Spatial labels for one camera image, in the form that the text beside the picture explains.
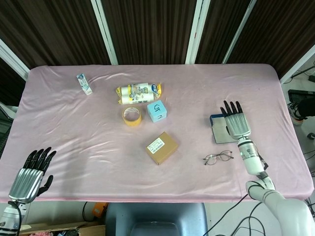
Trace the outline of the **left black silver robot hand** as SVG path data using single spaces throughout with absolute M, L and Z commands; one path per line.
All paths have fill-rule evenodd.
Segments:
M 41 184 L 56 153 L 55 150 L 52 151 L 52 148 L 48 147 L 46 149 L 34 150 L 28 155 L 23 167 L 15 177 L 8 194 L 11 201 L 29 204 L 36 197 L 48 191 L 54 176 L 48 176 L 46 183 L 44 185 Z

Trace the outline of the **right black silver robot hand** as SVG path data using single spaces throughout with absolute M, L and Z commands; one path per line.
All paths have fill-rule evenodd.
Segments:
M 251 134 L 251 129 L 238 101 L 235 103 L 224 101 L 224 107 L 220 107 L 221 113 L 226 122 L 226 129 L 229 135 L 239 140 Z

